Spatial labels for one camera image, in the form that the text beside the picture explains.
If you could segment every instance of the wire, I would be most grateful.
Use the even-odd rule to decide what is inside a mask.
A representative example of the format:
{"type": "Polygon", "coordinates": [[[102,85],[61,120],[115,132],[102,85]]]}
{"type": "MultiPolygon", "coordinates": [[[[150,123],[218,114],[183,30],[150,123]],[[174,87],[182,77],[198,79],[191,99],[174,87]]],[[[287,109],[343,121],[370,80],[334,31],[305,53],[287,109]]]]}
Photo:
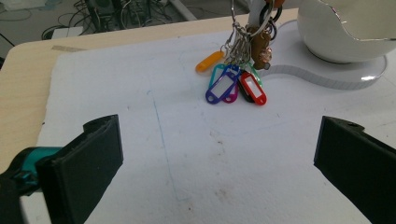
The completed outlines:
{"type": "MultiPolygon", "coordinates": [[[[125,3],[123,6],[122,6],[122,10],[121,10],[121,14],[120,14],[120,21],[121,21],[121,25],[122,25],[122,28],[123,29],[126,29],[126,25],[125,25],[125,23],[123,22],[123,11],[124,11],[124,9],[130,4],[132,2],[132,0],[129,0],[127,3],[125,3]]],[[[139,16],[137,15],[137,12],[136,12],[136,9],[134,8],[134,13],[136,14],[136,17],[137,17],[137,19],[139,20],[139,16]]]]}
{"type": "Polygon", "coordinates": [[[2,36],[8,42],[8,44],[10,44],[12,47],[15,47],[15,45],[9,39],[7,39],[4,35],[2,35],[0,33],[0,36],[2,36]]]}
{"type": "MultiPolygon", "coordinates": [[[[24,17],[24,18],[21,18],[21,19],[13,19],[13,20],[9,20],[9,19],[0,19],[0,21],[26,21],[27,19],[29,19],[29,18],[31,18],[32,17],[32,12],[29,10],[29,9],[24,9],[23,11],[27,11],[29,14],[26,16],[26,17],[24,17]]],[[[1,14],[4,14],[5,12],[7,12],[6,10],[4,10],[4,11],[1,11],[0,12],[0,15],[1,14]]]]}
{"type": "Polygon", "coordinates": [[[47,40],[47,39],[51,39],[53,32],[56,29],[62,29],[62,28],[68,28],[67,26],[63,26],[63,25],[54,25],[51,26],[50,28],[47,28],[45,31],[43,31],[43,33],[41,34],[41,39],[42,40],[47,40]]]}

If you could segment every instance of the white ceramic object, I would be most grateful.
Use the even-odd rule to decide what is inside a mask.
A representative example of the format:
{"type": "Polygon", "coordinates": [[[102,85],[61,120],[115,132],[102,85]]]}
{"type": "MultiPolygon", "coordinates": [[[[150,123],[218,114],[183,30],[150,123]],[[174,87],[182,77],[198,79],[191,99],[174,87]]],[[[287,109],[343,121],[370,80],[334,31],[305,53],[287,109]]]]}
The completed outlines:
{"type": "Polygon", "coordinates": [[[396,48],[395,0],[304,0],[298,29],[310,51],[334,63],[357,63],[396,48]]]}

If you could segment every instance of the cable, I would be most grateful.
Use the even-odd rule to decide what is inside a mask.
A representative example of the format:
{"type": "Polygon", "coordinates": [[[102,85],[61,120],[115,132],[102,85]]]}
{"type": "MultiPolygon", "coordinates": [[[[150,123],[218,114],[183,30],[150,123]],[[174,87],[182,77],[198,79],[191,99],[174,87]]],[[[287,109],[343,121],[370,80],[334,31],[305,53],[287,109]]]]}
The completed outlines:
{"type": "MultiPolygon", "coordinates": [[[[130,4],[132,2],[132,0],[129,0],[127,3],[125,3],[123,6],[122,6],[122,9],[121,9],[121,13],[120,13],[120,21],[121,21],[121,25],[122,25],[122,28],[123,29],[126,29],[126,25],[125,25],[125,23],[123,22],[123,11],[124,11],[124,9],[130,4]]],[[[137,17],[137,19],[139,20],[139,16],[137,15],[137,12],[136,12],[136,9],[134,8],[134,13],[136,14],[136,17],[137,17]]]]}
{"type": "Polygon", "coordinates": [[[47,39],[51,39],[53,32],[56,29],[62,29],[62,28],[68,28],[67,26],[63,26],[63,25],[54,25],[51,26],[50,28],[47,28],[45,31],[43,31],[43,33],[41,34],[41,39],[42,40],[47,40],[47,39]]]}
{"type": "Polygon", "coordinates": [[[9,39],[7,39],[4,35],[2,35],[0,33],[0,36],[2,36],[8,42],[8,44],[10,44],[12,47],[15,47],[15,45],[9,39]]]}

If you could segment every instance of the bunch of keys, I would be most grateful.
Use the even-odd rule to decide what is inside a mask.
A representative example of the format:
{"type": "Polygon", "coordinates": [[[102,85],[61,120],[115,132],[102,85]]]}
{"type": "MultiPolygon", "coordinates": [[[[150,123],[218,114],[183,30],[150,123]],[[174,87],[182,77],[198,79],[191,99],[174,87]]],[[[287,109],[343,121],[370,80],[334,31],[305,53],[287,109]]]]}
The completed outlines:
{"type": "Polygon", "coordinates": [[[241,91],[244,98],[256,105],[264,105],[267,101],[262,89],[262,82],[257,75],[256,69],[269,69],[272,58],[272,50],[269,43],[274,30],[273,23],[269,22],[275,0],[269,0],[262,10],[263,20],[261,27],[242,27],[235,19],[233,12],[233,32],[220,51],[215,52],[199,63],[196,70],[199,71],[203,64],[213,63],[220,55],[225,56],[225,62],[215,66],[212,72],[205,98],[208,103],[214,105],[221,101],[232,103],[237,99],[241,91]]]}

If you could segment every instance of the floor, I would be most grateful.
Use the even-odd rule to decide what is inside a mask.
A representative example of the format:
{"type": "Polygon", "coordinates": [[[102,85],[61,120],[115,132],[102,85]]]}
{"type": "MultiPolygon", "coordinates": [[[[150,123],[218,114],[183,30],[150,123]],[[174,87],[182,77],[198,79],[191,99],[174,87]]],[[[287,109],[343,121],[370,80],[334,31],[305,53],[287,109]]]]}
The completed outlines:
{"type": "MultiPolygon", "coordinates": [[[[169,2],[172,0],[149,1],[150,17],[141,7],[145,0],[131,1],[129,13],[123,15],[127,18],[124,25],[128,29],[186,20],[169,2]]],[[[287,0],[284,8],[298,7],[301,1],[287,0]]],[[[51,38],[56,27],[83,26],[84,35],[98,32],[90,25],[91,18],[84,3],[83,0],[48,0],[45,7],[13,11],[6,11],[0,3],[0,57],[6,58],[12,45],[51,38]]],[[[181,3],[198,20],[230,16],[230,0],[181,0],[181,3]]],[[[236,14],[248,13],[248,5],[244,0],[234,0],[234,4],[236,14]]],[[[110,25],[107,27],[109,31],[119,29],[110,25]]]]}

